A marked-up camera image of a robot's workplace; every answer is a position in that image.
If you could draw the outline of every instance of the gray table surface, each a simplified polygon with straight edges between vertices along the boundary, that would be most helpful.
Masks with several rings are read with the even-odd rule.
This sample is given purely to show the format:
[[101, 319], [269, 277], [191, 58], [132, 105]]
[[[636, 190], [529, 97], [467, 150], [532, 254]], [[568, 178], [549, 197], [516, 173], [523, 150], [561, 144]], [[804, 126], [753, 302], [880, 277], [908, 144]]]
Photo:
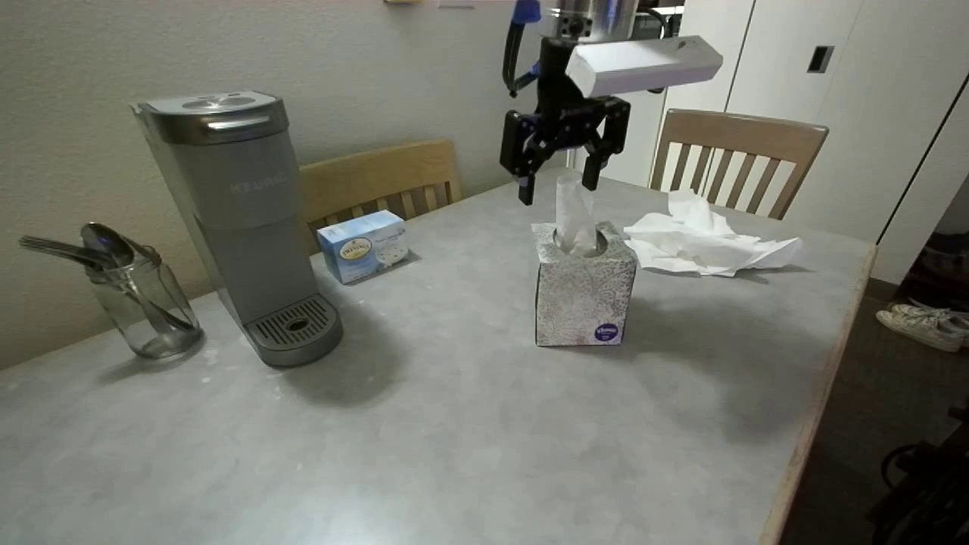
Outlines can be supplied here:
[[[664, 200], [604, 183], [600, 217]], [[640, 271], [620, 349], [532, 346], [529, 225], [498, 187], [408, 225], [415, 261], [340, 287], [345, 338], [277, 373], [214, 292], [205, 349], [104, 333], [0, 373], [0, 543], [773, 543], [874, 248], [806, 240], [740, 277]]]

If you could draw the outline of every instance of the paper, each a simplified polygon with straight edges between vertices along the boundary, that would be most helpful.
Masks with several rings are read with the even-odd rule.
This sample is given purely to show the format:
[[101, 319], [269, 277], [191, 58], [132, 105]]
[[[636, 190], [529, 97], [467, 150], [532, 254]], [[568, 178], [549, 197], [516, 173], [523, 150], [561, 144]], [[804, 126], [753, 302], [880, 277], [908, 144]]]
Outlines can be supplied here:
[[568, 254], [597, 250], [595, 194], [579, 174], [564, 173], [559, 178], [556, 232]]
[[640, 267], [687, 274], [736, 274], [782, 269], [804, 240], [758, 240], [732, 232], [725, 214], [696, 194], [669, 194], [669, 214], [643, 214], [624, 230]]

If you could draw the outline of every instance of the tissue box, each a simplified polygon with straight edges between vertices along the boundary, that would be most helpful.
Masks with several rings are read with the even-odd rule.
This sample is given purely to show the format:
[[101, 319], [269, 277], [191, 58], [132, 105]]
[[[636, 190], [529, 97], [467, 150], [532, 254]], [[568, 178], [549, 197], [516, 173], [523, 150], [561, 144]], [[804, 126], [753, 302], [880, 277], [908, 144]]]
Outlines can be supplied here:
[[403, 217], [385, 207], [322, 227], [318, 245], [340, 282], [370, 277], [408, 256]]
[[536, 225], [536, 346], [620, 346], [636, 254], [612, 225], [595, 254], [568, 254], [551, 225]]

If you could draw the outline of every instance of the floor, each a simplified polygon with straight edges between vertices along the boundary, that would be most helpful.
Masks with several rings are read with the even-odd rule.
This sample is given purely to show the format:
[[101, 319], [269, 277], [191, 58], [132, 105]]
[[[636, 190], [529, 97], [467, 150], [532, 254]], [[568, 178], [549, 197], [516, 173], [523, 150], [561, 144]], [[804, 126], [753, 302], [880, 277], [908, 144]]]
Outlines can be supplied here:
[[868, 545], [868, 512], [884, 496], [883, 458], [945, 439], [955, 428], [947, 408], [969, 396], [969, 352], [941, 355], [884, 331], [876, 307], [891, 298], [895, 287], [869, 285], [785, 545]]

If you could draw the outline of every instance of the wooden chair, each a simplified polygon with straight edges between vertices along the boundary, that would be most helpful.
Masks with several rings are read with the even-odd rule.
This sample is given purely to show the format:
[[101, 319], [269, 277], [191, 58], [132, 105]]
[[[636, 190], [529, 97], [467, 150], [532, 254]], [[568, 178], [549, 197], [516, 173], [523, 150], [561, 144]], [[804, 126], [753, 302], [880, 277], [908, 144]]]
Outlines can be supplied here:
[[299, 166], [299, 214], [316, 230], [375, 207], [415, 217], [462, 200], [453, 138], [423, 138]]
[[817, 123], [669, 108], [653, 187], [681, 190], [687, 180], [710, 201], [785, 217], [823, 138]]

